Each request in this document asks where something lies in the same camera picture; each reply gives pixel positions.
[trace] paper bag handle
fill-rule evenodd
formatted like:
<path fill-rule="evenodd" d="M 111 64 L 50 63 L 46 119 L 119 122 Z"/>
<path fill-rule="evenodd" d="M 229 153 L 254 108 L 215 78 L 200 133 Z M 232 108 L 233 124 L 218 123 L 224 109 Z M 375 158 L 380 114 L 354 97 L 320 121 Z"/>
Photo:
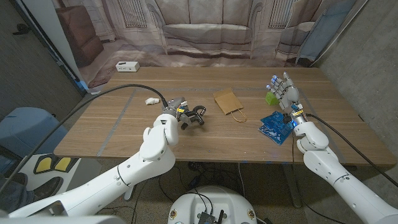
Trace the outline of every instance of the paper bag handle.
<path fill-rule="evenodd" d="M 238 109 L 238 111 L 241 112 L 241 114 L 244 116 L 244 120 L 242 121 L 242 120 L 236 119 L 235 116 L 234 116 L 234 114 L 233 114 L 234 111 L 231 112 L 232 117 L 235 119 L 235 121 L 237 121 L 237 122 L 239 122 L 239 123 L 246 122 L 246 121 L 248 120 L 248 117 L 247 117 L 241 110 Z"/>

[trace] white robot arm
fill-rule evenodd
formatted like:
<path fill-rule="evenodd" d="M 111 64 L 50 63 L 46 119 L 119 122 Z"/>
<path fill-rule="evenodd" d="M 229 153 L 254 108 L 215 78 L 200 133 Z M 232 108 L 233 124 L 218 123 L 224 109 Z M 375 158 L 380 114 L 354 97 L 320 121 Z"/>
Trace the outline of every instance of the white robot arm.
<path fill-rule="evenodd" d="M 312 122 L 307 121 L 300 104 L 299 91 L 289 75 L 284 79 L 274 75 L 267 88 L 280 101 L 280 107 L 290 115 L 297 146 L 304 153 L 304 164 L 327 181 L 364 223 L 398 223 L 398 210 L 387 204 L 356 177 L 350 174 L 328 147 L 329 140 Z"/>
<path fill-rule="evenodd" d="M 135 155 L 78 188 L 26 205 L 10 213 L 8 217 L 94 215 L 130 187 L 169 171 L 175 164 L 175 157 L 169 146 L 178 143 L 177 128 L 181 115 L 184 115 L 184 124 L 194 121 L 204 124 L 201 116 L 206 108 L 197 106 L 193 111 L 189 111 L 184 97 L 170 100 L 168 105 L 163 108 L 163 114 L 155 120 L 154 127 L 145 129 L 144 142 Z"/>

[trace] white power strip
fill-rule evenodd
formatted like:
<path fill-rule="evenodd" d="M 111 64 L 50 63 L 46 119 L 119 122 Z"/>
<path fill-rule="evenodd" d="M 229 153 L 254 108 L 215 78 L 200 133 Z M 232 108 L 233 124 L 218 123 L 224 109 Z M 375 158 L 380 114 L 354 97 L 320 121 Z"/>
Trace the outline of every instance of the white power strip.
<path fill-rule="evenodd" d="M 138 71 L 138 68 L 138 62 L 118 62 L 116 64 L 118 72 L 136 72 Z"/>

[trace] green object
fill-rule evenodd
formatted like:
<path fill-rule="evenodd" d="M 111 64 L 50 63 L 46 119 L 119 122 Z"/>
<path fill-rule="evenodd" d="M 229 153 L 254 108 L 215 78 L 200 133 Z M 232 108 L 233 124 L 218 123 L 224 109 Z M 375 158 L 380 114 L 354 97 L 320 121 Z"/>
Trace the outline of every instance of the green object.
<path fill-rule="evenodd" d="M 271 93 L 271 92 L 268 92 L 267 93 L 267 95 L 266 95 L 266 102 L 269 104 L 269 105 L 277 105 L 277 104 L 279 104 L 279 100 L 274 96 L 274 94 L 273 93 Z"/>

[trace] blue plastic bag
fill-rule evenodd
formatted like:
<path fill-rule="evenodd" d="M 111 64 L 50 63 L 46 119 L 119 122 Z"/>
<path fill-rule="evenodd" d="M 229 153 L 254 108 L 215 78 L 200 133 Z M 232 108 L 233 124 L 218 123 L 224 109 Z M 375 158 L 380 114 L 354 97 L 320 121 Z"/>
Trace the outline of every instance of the blue plastic bag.
<path fill-rule="evenodd" d="M 270 137 L 276 144 L 282 145 L 293 130 L 292 123 L 284 123 L 284 115 L 278 111 L 261 119 L 262 126 L 259 130 Z"/>

